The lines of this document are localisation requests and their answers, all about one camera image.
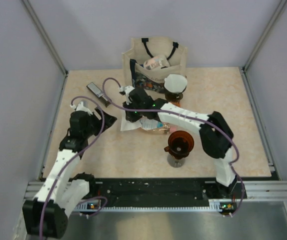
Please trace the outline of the dark green glass dripper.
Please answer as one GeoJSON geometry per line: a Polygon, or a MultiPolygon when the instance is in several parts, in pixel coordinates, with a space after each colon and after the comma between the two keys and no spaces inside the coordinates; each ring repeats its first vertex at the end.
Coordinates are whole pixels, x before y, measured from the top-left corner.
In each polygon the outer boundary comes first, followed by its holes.
{"type": "Polygon", "coordinates": [[[164,88],[165,99],[168,102],[179,103],[181,101],[181,99],[183,98],[183,93],[186,91],[186,89],[187,88],[185,87],[183,91],[181,91],[179,93],[174,93],[174,92],[170,92],[168,89],[164,88]]]}

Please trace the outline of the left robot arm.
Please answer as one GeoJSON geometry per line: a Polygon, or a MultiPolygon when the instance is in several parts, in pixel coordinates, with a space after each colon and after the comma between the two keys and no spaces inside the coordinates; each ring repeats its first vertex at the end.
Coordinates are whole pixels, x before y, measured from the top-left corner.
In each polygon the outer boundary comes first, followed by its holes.
{"type": "Polygon", "coordinates": [[[98,137],[109,129],[117,118],[99,107],[98,118],[84,106],[78,106],[70,115],[69,128],[59,144],[55,163],[40,190],[22,206],[24,223],[29,235],[61,239],[66,232],[68,219],[82,198],[96,195],[94,176],[70,176],[82,159],[83,150],[91,136],[98,137]]]}

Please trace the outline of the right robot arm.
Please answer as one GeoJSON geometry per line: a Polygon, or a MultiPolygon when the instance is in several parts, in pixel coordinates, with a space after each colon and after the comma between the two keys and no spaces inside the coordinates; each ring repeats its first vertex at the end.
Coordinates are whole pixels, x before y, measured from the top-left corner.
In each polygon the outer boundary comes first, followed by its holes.
{"type": "Polygon", "coordinates": [[[122,106],[125,108],[127,121],[134,123],[146,118],[197,134],[203,151],[214,159],[217,193],[223,198],[228,198],[235,192],[237,177],[231,168],[234,134],[221,113],[193,112],[162,98],[153,99],[144,89],[133,86],[121,87],[119,93],[126,98],[122,106]]]}

